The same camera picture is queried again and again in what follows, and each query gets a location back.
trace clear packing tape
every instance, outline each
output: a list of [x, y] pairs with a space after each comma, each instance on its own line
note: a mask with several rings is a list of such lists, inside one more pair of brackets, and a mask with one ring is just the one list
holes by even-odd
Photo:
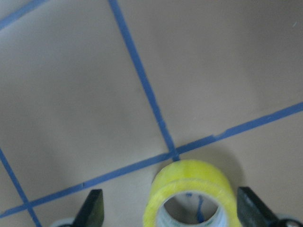
[[[171, 217], [164, 203], [176, 194], [194, 192], [213, 200], [218, 209], [207, 221], [184, 224]], [[225, 175], [213, 165], [181, 160], [164, 167], [155, 177], [143, 216], [144, 227], [240, 227], [237, 202]]]

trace beige floor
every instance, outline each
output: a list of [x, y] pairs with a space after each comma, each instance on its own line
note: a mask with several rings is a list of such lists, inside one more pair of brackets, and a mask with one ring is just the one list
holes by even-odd
[[[0, 18], [27, 2], [0, 1]], [[176, 147], [303, 101], [302, 1], [119, 5]], [[105, 227], [142, 226], [152, 180], [171, 159], [159, 156], [168, 149], [109, 3], [49, 0], [0, 31], [0, 53], [0, 147], [30, 202], [159, 161], [35, 206], [41, 225], [74, 216], [102, 188]], [[213, 163], [234, 189], [248, 185], [303, 219], [303, 109], [293, 110], [180, 158]], [[1, 213], [22, 205], [3, 165], [0, 180]], [[22, 210], [0, 226], [35, 224]]]

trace blue tape line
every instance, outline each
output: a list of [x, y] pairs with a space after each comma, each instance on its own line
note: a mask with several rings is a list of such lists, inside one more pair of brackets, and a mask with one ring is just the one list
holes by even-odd
[[[230, 128], [225, 133], [220, 134], [219, 136], [213, 136], [212, 135], [212, 136], [208, 136], [208, 137], [202, 138], [200, 140], [196, 140], [194, 142], [188, 143], [188, 144], [186, 144], [184, 146], [178, 147], [177, 151], [180, 154], [182, 154], [182, 153], [191, 151], [193, 149], [196, 149], [196, 148], [199, 148], [199, 147], [203, 147], [203, 146], [205, 146], [207, 144], [210, 144], [210, 143], [213, 143], [213, 142], [225, 139], [225, 138], [230, 137], [232, 135], [236, 135], [236, 134], [239, 134], [241, 132], [244, 132], [244, 131], [247, 131], [247, 130], [259, 127], [261, 125], [264, 125], [264, 124], [267, 124], [267, 123], [279, 120], [281, 118], [290, 116], [292, 114], [295, 114], [295, 113], [298, 113], [298, 112], [301, 112], [301, 111], [303, 111], [303, 102], [302, 103], [298, 103], [296, 105], [293, 105], [291, 107], [285, 108], [283, 110], [277, 111], [277, 112], [275, 112], [273, 114], [270, 114], [270, 115], [267, 115], [267, 116], [255, 119], [253, 121], [241, 124], [239, 126]], [[156, 163], [159, 163], [159, 162], [162, 162], [162, 161], [165, 161], [165, 160], [168, 160], [169, 158], [171, 158], [171, 154], [170, 153], [157, 155], [155, 157], [151, 157], [149, 159], [140, 161], [138, 163], [135, 163], [135, 164], [132, 164], [132, 165], [129, 165], [129, 166], [117, 169], [117, 170], [112, 171], [112, 172], [110, 172], [108, 174], [105, 174], [105, 175], [96, 177], [94, 179], [88, 180], [86, 182], [80, 183], [80, 184], [75, 185], [73, 187], [70, 187], [70, 188], [64, 189], [62, 191], [59, 191], [59, 192], [47, 195], [47, 196], [42, 197], [40, 199], [34, 200], [34, 201], [30, 202], [29, 204], [30, 204], [31, 207], [35, 207], [35, 206], [38, 206], [38, 205], [41, 205], [41, 204], [44, 204], [44, 203], [56, 200], [58, 198], [64, 197], [66, 195], [69, 195], [69, 194], [72, 194], [72, 193], [75, 193], [75, 192], [87, 189], [87, 188], [92, 187], [94, 185], [97, 185], [99, 183], [102, 183], [102, 182], [111, 180], [113, 178], [119, 177], [121, 175], [125, 175], [125, 174], [131, 173], [133, 171], [136, 171], [136, 170], [139, 170], [139, 169], [142, 169], [142, 168], [154, 165]], [[0, 214], [0, 218], [4, 218], [6, 216], [13, 215], [15, 213], [18, 213], [18, 212], [26, 210], [26, 209], [27, 209], [26, 205], [21, 205], [21, 206], [17, 206], [17, 207], [11, 208], [11, 209], [5, 211], [4, 213]]]
[[131, 173], [133, 171], [151, 166], [153, 164], [165, 161], [169, 158], [171, 158], [171, 155], [169, 153], [157, 155], [155, 157], [151, 157], [149, 159], [146, 159], [146, 160], [131, 164], [129, 166], [125, 166], [123, 168], [117, 169], [115, 171], [104, 174], [102, 176], [98, 176], [98, 177], [93, 178], [91, 180], [88, 180], [88, 181], [85, 181], [83, 183], [77, 184], [73, 187], [70, 187], [70, 188], [64, 189], [62, 191], [47, 195], [47, 196], [42, 197], [40, 199], [34, 200], [34, 201], [30, 202], [29, 204], [32, 207], [35, 207], [35, 206], [50, 202], [52, 200], [61, 198], [63, 196], [70, 195], [70, 194], [73, 194], [75, 192], [79, 192], [81, 190], [90, 188], [92, 186], [95, 186], [99, 183], [111, 180], [113, 178], [116, 178], [116, 177], [119, 177], [119, 176], [122, 176], [122, 175], [125, 175], [125, 174], [128, 174], [128, 173]]
[[12, 214], [15, 214], [15, 213], [19, 213], [21, 211], [24, 211], [27, 209], [27, 206], [25, 204], [22, 204], [20, 206], [17, 206], [17, 207], [14, 207], [14, 208], [11, 208], [11, 209], [8, 209], [6, 210], [5, 212], [2, 212], [0, 214], [0, 218], [4, 218], [6, 216], [10, 216]]
[[24, 16], [26, 13], [36, 9], [41, 4], [47, 2], [48, 0], [33, 0], [28, 4], [24, 5], [17, 11], [9, 14], [7, 17], [3, 18], [0, 21], [0, 30], [4, 29], [5, 27], [9, 26], [13, 22], [17, 21], [20, 17]]
[[34, 221], [35, 225], [37, 227], [42, 227], [38, 218], [37, 218], [37, 216], [36, 216], [36, 214], [35, 214], [35, 212], [34, 212], [34, 210], [33, 210], [33, 208], [31, 206], [29, 206], [28, 199], [27, 199], [27, 197], [26, 197], [18, 179], [16, 178], [16, 175], [14, 174], [12, 168], [10, 167], [8, 160], [6, 159], [4, 153], [1, 149], [0, 149], [0, 159], [1, 159], [1, 162], [3, 163], [3, 165], [5, 167], [6, 171], [8, 172], [9, 177], [11, 178], [11, 181], [13, 182], [19, 196], [21, 197], [21, 199], [24, 203], [24, 206], [27, 208], [30, 216], [32, 217], [32, 220]]
[[183, 154], [183, 153], [188, 152], [190, 150], [194, 150], [196, 148], [206, 146], [208, 144], [211, 144], [211, 143], [223, 140], [225, 138], [240, 134], [242, 132], [254, 129], [254, 128], [262, 126], [264, 124], [274, 122], [276, 120], [279, 120], [281, 118], [290, 116], [292, 114], [295, 114], [295, 113], [298, 113], [298, 112], [301, 112], [301, 111], [303, 111], [303, 102], [298, 103], [298, 104], [293, 105], [293, 106], [290, 106], [290, 107], [287, 107], [287, 108], [285, 108], [283, 110], [280, 110], [280, 111], [277, 111], [275, 113], [257, 118], [255, 120], [250, 121], [250, 122], [246, 122], [244, 124], [237, 125], [235, 127], [232, 127], [230, 129], [226, 130], [225, 132], [221, 133], [220, 135], [217, 135], [217, 136], [211, 135], [211, 136], [207, 136], [205, 138], [202, 138], [200, 140], [193, 141], [191, 143], [188, 143], [186, 145], [178, 147], [177, 152], [179, 154]]
[[122, 34], [122, 37], [124, 39], [125, 45], [128, 49], [128, 52], [132, 58], [132, 61], [134, 63], [134, 67], [137, 71], [137, 74], [139, 76], [139, 79], [141, 81], [141, 84], [143, 86], [143, 89], [145, 91], [145, 94], [148, 98], [148, 101], [151, 105], [153, 114], [157, 120], [158, 126], [160, 128], [160, 131], [163, 135], [163, 138], [165, 140], [165, 143], [168, 147], [169, 152], [172, 154], [173, 160], [178, 161], [180, 160], [178, 157], [178, 153], [176, 151], [175, 145], [173, 143], [172, 137], [169, 134], [169, 131], [166, 127], [165, 121], [161, 115], [160, 108], [157, 104], [157, 100], [155, 97], [155, 94], [152, 90], [152, 87], [146, 77], [146, 73], [143, 67], [143, 64], [141, 62], [140, 56], [137, 52], [137, 49], [134, 45], [134, 41], [132, 39], [132, 36], [128, 30], [127, 24], [125, 22], [125, 19], [123, 17], [122, 11], [118, 5], [118, 2], [116, 0], [108, 0], [110, 7], [115, 15], [115, 19], [117, 21], [117, 24], [119, 26], [120, 32]]

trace blue painter's tape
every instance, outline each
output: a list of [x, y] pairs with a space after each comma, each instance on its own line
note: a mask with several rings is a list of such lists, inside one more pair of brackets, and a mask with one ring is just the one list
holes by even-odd
[[6, 216], [10, 216], [12, 214], [15, 214], [15, 213], [18, 213], [18, 212], [21, 212], [21, 211], [24, 211], [27, 209], [27, 206], [25, 204], [22, 204], [20, 206], [17, 206], [17, 207], [14, 207], [14, 208], [11, 208], [11, 209], [8, 209], [6, 210], [5, 212], [2, 212], [0, 214], [0, 218], [4, 218]]
[[[218, 136], [212, 135], [212, 136], [202, 138], [200, 140], [193, 141], [193, 142], [188, 143], [184, 146], [178, 147], [177, 151], [180, 154], [182, 154], [182, 153], [191, 151], [193, 149], [203, 147], [207, 144], [214, 143], [214, 142], [219, 141], [219, 140], [223, 140], [223, 139], [225, 139], [227, 137], [230, 137], [232, 135], [236, 135], [236, 134], [239, 134], [241, 132], [259, 127], [261, 125], [279, 120], [281, 118], [290, 116], [292, 114], [295, 114], [295, 113], [298, 113], [298, 112], [301, 112], [301, 111], [303, 111], [303, 102], [298, 103], [298, 104], [293, 105], [293, 106], [290, 106], [290, 107], [285, 108], [283, 110], [277, 111], [273, 114], [270, 114], [270, 115], [255, 119], [253, 121], [238, 125], [236, 127], [230, 128], [230, 129], [226, 130], [224, 133], [222, 133]], [[168, 160], [169, 158], [171, 158], [170, 153], [157, 155], [155, 157], [151, 157], [151, 158], [143, 160], [141, 162], [138, 162], [138, 163], [135, 163], [135, 164], [117, 169], [117, 170], [112, 171], [108, 174], [96, 177], [94, 179], [91, 179], [91, 180], [88, 180], [86, 182], [80, 183], [80, 184], [75, 185], [73, 187], [70, 187], [70, 188], [64, 189], [62, 191], [56, 192], [54, 194], [50, 194], [50, 195], [47, 195], [47, 196], [42, 197], [40, 199], [34, 200], [34, 201], [30, 202], [29, 205], [31, 207], [35, 207], [35, 206], [38, 206], [38, 205], [56, 200], [58, 198], [61, 198], [61, 197], [67, 196], [69, 194], [81, 191], [83, 189], [87, 189], [87, 188], [92, 187], [96, 184], [111, 180], [111, 179], [119, 177], [121, 175], [125, 175], [125, 174], [131, 173], [133, 171], [139, 170], [141, 168], [145, 168], [145, 167], [154, 165], [156, 163]], [[18, 213], [18, 212], [26, 210], [26, 209], [27, 209], [26, 205], [21, 205], [21, 206], [11, 208], [11, 209], [5, 211], [4, 213], [0, 214], [0, 218], [10, 216], [12, 214]]]
[[36, 9], [41, 4], [47, 2], [48, 0], [33, 0], [29, 2], [28, 4], [24, 5], [17, 11], [9, 14], [7, 17], [0, 20], [0, 30], [4, 29], [5, 27], [9, 26], [13, 22], [17, 21], [20, 17], [25, 15], [26, 13], [29, 13], [30, 11]]
[[7, 161], [3, 151], [1, 149], [0, 149], [0, 159], [5, 167], [6, 171], [8, 172], [9, 177], [10, 177], [11, 181], [13, 182], [19, 196], [21, 197], [24, 205], [26, 206], [30, 216], [32, 217], [32, 220], [34, 221], [35, 225], [37, 227], [41, 227], [41, 224], [40, 224], [33, 208], [31, 206], [28, 206], [28, 199], [27, 199], [18, 179], [16, 178], [16, 175], [14, 174], [13, 169], [10, 167], [9, 162]]
[[155, 94], [152, 90], [152, 87], [151, 87], [147, 77], [146, 77], [146, 73], [145, 73], [143, 64], [141, 62], [139, 53], [137, 52], [137, 49], [135, 47], [132, 36], [131, 36], [131, 34], [128, 30], [126, 21], [123, 17], [123, 14], [122, 14], [122, 11], [121, 11], [121, 9], [118, 5], [118, 2], [116, 0], [108, 0], [108, 2], [110, 4], [110, 7], [111, 7], [114, 15], [115, 15], [115, 18], [116, 18], [117, 24], [119, 26], [120, 32], [122, 34], [122, 37], [124, 39], [125, 45], [126, 45], [126, 47], [128, 49], [128, 52], [129, 52], [129, 54], [132, 58], [135, 69], [137, 71], [137, 74], [139, 76], [139, 79], [141, 81], [143, 89], [145, 91], [145, 94], [148, 98], [148, 101], [151, 105], [153, 114], [154, 114], [154, 116], [157, 120], [158, 126], [160, 128], [160, 131], [161, 131], [163, 137], [164, 137], [164, 140], [165, 140], [165, 143], [168, 147], [168, 150], [172, 154], [173, 160], [178, 161], [178, 160], [180, 160], [179, 156], [178, 156], [178, 153], [176, 152], [176, 148], [175, 148], [175, 145], [173, 143], [172, 137], [169, 134], [169, 131], [166, 127], [165, 121], [162, 117], [162, 114], [161, 114], [160, 108], [158, 106]]
[[183, 154], [190, 150], [194, 150], [194, 149], [206, 146], [206, 145], [214, 143], [216, 141], [223, 140], [225, 138], [240, 134], [242, 132], [254, 129], [256, 127], [262, 126], [264, 124], [268, 124], [270, 122], [274, 122], [276, 120], [279, 120], [281, 118], [290, 116], [292, 114], [295, 114], [295, 113], [298, 113], [301, 111], [303, 111], [303, 102], [290, 106], [290, 107], [287, 107], [280, 111], [274, 112], [272, 114], [257, 118], [250, 122], [246, 122], [246, 123], [237, 125], [235, 127], [232, 127], [230, 129], [226, 130], [225, 132], [221, 133], [220, 135], [217, 135], [217, 136], [211, 135], [211, 136], [202, 138], [200, 140], [193, 141], [191, 143], [178, 147], [177, 152], [179, 154]]
[[133, 172], [133, 171], [136, 171], [136, 170], [139, 170], [139, 169], [151, 166], [153, 164], [165, 161], [165, 160], [167, 160], [169, 158], [171, 158], [171, 155], [169, 153], [157, 155], [155, 157], [151, 157], [149, 159], [146, 159], [146, 160], [134, 163], [132, 165], [125, 166], [123, 168], [117, 169], [115, 171], [112, 171], [110, 173], [104, 174], [102, 176], [98, 176], [96, 178], [93, 178], [91, 180], [85, 181], [85, 182], [80, 183], [78, 185], [75, 185], [73, 187], [70, 187], [70, 188], [64, 189], [62, 191], [56, 192], [54, 194], [50, 194], [48, 196], [45, 196], [45, 197], [42, 197], [40, 199], [34, 200], [34, 201], [30, 202], [29, 204], [32, 207], [35, 207], [35, 206], [38, 206], [38, 205], [41, 205], [41, 204], [53, 201], [55, 199], [61, 198], [63, 196], [70, 195], [70, 194], [73, 194], [75, 192], [79, 192], [81, 190], [90, 188], [92, 186], [95, 186], [95, 185], [97, 185], [99, 183], [111, 180], [113, 178], [116, 178], [116, 177], [128, 174], [130, 172]]

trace blue marking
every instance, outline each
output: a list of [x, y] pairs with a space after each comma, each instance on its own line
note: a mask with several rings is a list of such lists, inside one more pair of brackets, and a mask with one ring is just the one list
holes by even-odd
[[[244, 123], [242, 125], [239, 125], [239, 126], [231, 128], [231, 129], [235, 129], [235, 128], [238, 128], [238, 129], [242, 128], [243, 129], [243, 127], [241, 127], [241, 126], [247, 125], [247, 124], [250, 125], [250, 127], [248, 127], [246, 130], [242, 130], [242, 131], [238, 130], [237, 133], [231, 133], [231, 134], [229, 134], [229, 136], [227, 136], [226, 132], [229, 132], [229, 133], [231, 132], [231, 129], [229, 129], [225, 133], [223, 133], [223, 134], [221, 134], [219, 136], [213, 136], [213, 135], [212, 136], [208, 136], [208, 137], [202, 138], [200, 140], [196, 140], [196, 141], [193, 141], [191, 143], [188, 143], [188, 144], [186, 144], [184, 146], [178, 147], [177, 151], [180, 154], [186, 153], [186, 152], [191, 151], [193, 149], [196, 149], [196, 148], [199, 148], [199, 147], [203, 147], [203, 146], [205, 146], [207, 144], [216, 142], [218, 140], [225, 139], [225, 138], [230, 137], [232, 135], [239, 134], [239, 133], [241, 133], [243, 131], [247, 131], [249, 129], [253, 129], [253, 128], [259, 127], [259, 126], [261, 126], [263, 124], [279, 120], [281, 118], [290, 116], [292, 114], [295, 114], [295, 113], [298, 113], [298, 112], [301, 112], [301, 111], [303, 111], [303, 102], [302, 103], [298, 103], [298, 104], [293, 105], [293, 106], [290, 106], [290, 107], [285, 108], [283, 110], [277, 111], [277, 112], [275, 112], [273, 114], [270, 114], [270, 115], [267, 115], [265, 117], [261, 117], [261, 118], [255, 119], [253, 121], [250, 121], [250, 122]], [[155, 157], [151, 157], [149, 159], [140, 161], [138, 163], [135, 163], [135, 164], [132, 164], [132, 165], [129, 165], [129, 166], [117, 169], [117, 170], [112, 171], [112, 172], [110, 172], [108, 174], [105, 174], [105, 175], [96, 177], [94, 179], [88, 180], [86, 182], [80, 183], [80, 184], [75, 185], [73, 187], [70, 187], [70, 188], [64, 189], [62, 191], [59, 191], [59, 192], [47, 195], [47, 196], [42, 197], [42, 198], [37, 199], [37, 200], [34, 200], [34, 201], [30, 202], [29, 205], [31, 207], [35, 207], [35, 206], [38, 206], [38, 205], [41, 205], [41, 204], [44, 204], [44, 203], [56, 200], [58, 198], [67, 196], [69, 194], [72, 194], [72, 193], [81, 191], [83, 189], [92, 187], [92, 186], [94, 186], [96, 184], [99, 184], [99, 183], [102, 183], [102, 182], [114, 179], [114, 178], [119, 177], [121, 175], [125, 175], [125, 174], [131, 173], [133, 171], [136, 171], [136, 170], [139, 170], [139, 169], [142, 169], [142, 168], [154, 165], [156, 163], [159, 163], [159, 162], [162, 162], [162, 161], [165, 161], [165, 160], [168, 160], [169, 158], [171, 158], [171, 154], [170, 153], [168, 153], [168, 154], [161, 154], [161, 155], [157, 155]], [[27, 209], [27, 206], [25, 204], [23, 204], [21, 206], [14, 207], [14, 208], [11, 208], [11, 209], [8, 209], [4, 213], [0, 214], [0, 218], [4, 218], [4, 217], [10, 216], [10, 215], [13, 215], [15, 213], [18, 213], [18, 212], [26, 210], [26, 209]]]
[[35, 212], [34, 212], [34, 210], [33, 210], [33, 208], [29, 205], [28, 199], [27, 199], [27, 197], [26, 197], [18, 179], [16, 178], [16, 175], [14, 174], [13, 169], [10, 167], [9, 162], [7, 161], [3, 151], [1, 149], [0, 149], [0, 159], [1, 159], [1, 162], [3, 163], [3, 165], [5, 167], [6, 171], [8, 172], [9, 177], [10, 177], [11, 181], [13, 182], [19, 196], [21, 197], [21, 199], [24, 203], [23, 206], [26, 207], [26, 209], [28, 210], [28, 212], [29, 212], [32, 220], [34, 221], [36, 227], [42, 227], [38, 218], [37, 218], [37, 216], [36, 216], [36, 214], [35, 214]]
[[254, 128], [262, 126], [264, 124], [268, 124], [270, 122], [277, 121], [281, 118], [290, 116], [292, 114], [295, 114], [295, 113], [298, 113], [301, 111], [303, 111], [303, 102], [290, 106], [290, 107], [287, 107], [287, 108], [277, 111], [275, 113], [257, 118], [250, 122], [246, 122], [246, 123], [237, 125], [235, 127], [232, 127], [230, 129], [226, 130], [224, 133], [222, 133], [220, 135], [217, 135], [217, 136], [211, 135], [211, 136], [204, 137], [200, 140], [193, 141], [191, 143], [178, 147], [177, 152], [179, 154], [183, 154], [190, 150], [194, 150], [194, 149], [206, 146], [208, 144], [211, 144], [211, 143], [223, 140], [225, 138], [240, 134], [242, 132], [254, 129]]
[[123, 17], [122, 11], [118, 5], [118, 2], [116, 0], [108, 0], [110, 7], [115, 15], [115, 19], [117, 21], [117, 24], [119, 26], [120, 32], [122, 34], [122, 37], [124, 39], [125, 45], [128, 49], [128, 52], [132, 58], [132, 61], [134, 63], [134, 67], [137, 71], [137, 74], [139, 76], [139, 79], [141, 81], [141, 84], [143, 86], [143, 89], [145, 91], [145, 94], [148, 98], [148, 101], [150, 103], [150, 106], [152, 108], [153, 114], [157, 120], [158, 126], [160, 128], [160, 131], [162, 133], [162, 136], [165, 140], [165, 143], [168, 147], [169, 152], [172, 154], [172, 158], [174, 161], [179, 161], [179, 154], [176, 151], [174, 142], [172, 140], [171, 135], [169, 134], [169, 131], [166, 127], [165, 121], [162, 117], [160, 108], [158, 106], [155, 94], [152, 90], [152, 87], [147, 79], [143, 64], [141, 62], [139, 53], [137, 52], [137, 49], [135, 47], [134, 41], [132, 39], [132, 36], [128, 30], [126, 21]]
[[13, 22], [17, 21], [20, 17], [24, 16], [25, 14], [29, 13], [30, 11], [36, 9], [38, 6], [42, 5], [43, 3], [47, 2], [48, 0], [33, 0], [28, 4], [24, 5], [17, 11], [9, 14], [5, 18], [0, 21], [0, 30], [4, 29], [5, 27], [9, 26]]
[[153, 164], [165, 161], [169, 158], [171, 158], [171, 155], [169, 153], [157, 155], [155, 157], [151, 157], [149, 159], [146, 159], [146, 160], [134, 163], [132, 165], [125, 166], [123, 168], [117, 169], [117, 170], [112, 171], [110, 173], [98, 176], [96, 178], [93, 178], [91, 180], [88, 180], [88, 181], [85, 181], [83, 183], [77, 184], [75, 186], [69, 187], [69, 188], [64, 189], [62, 191], [47, 195], [47, 196], [42, 197], [40, 199], [34, 200], [34, 201], [30, 202], [29, 204], [32, 207], [35, 207], [35, 206], [53, 201], [55, 199], [61, 198], [63, 196], [70, 195], [70, 194], [73, 194], [75, 192], [79, 192], [81, 190], [90, 188], [92, 186], [95, 186], [99, 183], [111, 180], [113, 178], [116, 178], [116, 177], [119, 177], [119, 176], [122, 176], [122, 175], [125, 175], [125, 174], [128, 174], [128, 173], [131, 173], [133, 171], [151, 166]]
[[203, 198], [202, 198], [201, 195], [199, 195], [199, 205], [198, 205], [198, 210], [197, 210], [197, 221], [199, 223], [202, 223], [202, 222], [205, 221], [204, 215], [203, 215], [203, 213], [201, 211], [202, 204], [203, 204]]

